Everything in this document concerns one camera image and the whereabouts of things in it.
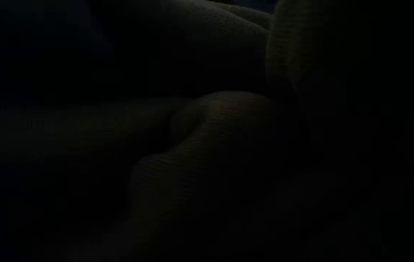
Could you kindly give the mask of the dark fabric garment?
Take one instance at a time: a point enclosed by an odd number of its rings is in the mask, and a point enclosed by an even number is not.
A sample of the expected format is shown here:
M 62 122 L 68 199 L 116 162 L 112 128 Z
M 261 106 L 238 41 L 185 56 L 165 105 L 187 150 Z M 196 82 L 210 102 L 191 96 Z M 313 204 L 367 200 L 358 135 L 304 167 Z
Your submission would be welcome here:
M 414 0 L 0 0 L 0 262 L 414 262 Z

